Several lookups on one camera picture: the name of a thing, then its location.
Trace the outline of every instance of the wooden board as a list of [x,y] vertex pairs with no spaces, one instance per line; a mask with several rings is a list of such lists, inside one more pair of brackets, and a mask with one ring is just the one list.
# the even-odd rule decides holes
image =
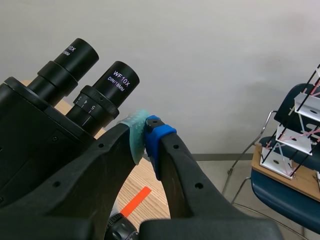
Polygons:
[[[22,81],[24,85],[28,85],[30,82],[29,80]],[[61,100],[55,108],[66,115],[72,106],[64,100]],[[105,130],[101,129],[95,138],[98,139],[105,132]],[[164,188],[161,182],[156,179],[151,163],[144,158],[140,161],[139,165],[133,169],[118,194],[117,200],[120,210],[144,187],[150,188],[151,193],[128,217],[137,229],[139,229],[140,224],[145,220],[170,218]]]
[[[263,166],[260,166],[260,157],[262,152],[262,146],[256,145],[251,166],[254,170],[267,175],[268,177],[304,194],[314,200],[320,202],[320,190],[317,181],[316,171],[301,166],[295,173],[295,177],[292,180],[281,176],[271,170],[266,169]],[[296,167],[298,164],[292,161],[292,167]]]

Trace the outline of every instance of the diopter adjustment ring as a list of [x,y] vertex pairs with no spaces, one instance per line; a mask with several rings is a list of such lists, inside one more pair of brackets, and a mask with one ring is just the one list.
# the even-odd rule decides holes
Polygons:
[[99,104],[104,110],[106,110],[114,119],[119,115],[119,110],[117,107],[104,95],[102,95],[98,90],[92,86],[85,86],[81,93],[87,95],[97,104]]

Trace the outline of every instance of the orange strip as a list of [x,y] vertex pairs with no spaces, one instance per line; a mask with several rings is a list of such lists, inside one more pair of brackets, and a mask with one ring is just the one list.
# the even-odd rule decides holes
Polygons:
[[151,193],[150,188],[145,186],[122,210],[121,213],[128,217],[138,205]]

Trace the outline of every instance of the white wall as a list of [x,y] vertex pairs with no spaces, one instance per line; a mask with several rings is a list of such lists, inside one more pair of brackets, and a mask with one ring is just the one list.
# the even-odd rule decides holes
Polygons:
[[100,60],[69,103],[121,60],[140,85],[117,120],[145,108],[175,127],[194,154],[239,153],[320,62],[319,6],[317,0],[1,0],[1,81],[33,79],[83,38]]

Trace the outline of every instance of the eyepiece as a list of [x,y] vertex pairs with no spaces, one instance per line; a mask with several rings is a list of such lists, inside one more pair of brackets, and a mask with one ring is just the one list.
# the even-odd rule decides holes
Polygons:
[[116,61],[93,86],[85,86],[67,118],[93,136],[119,115],[118,107],[140,80],[127,64]]
[[98,60],[97,52],[86,41],[77,38],[37,73],[28,88],[55,106],[75,89],[78,81]]

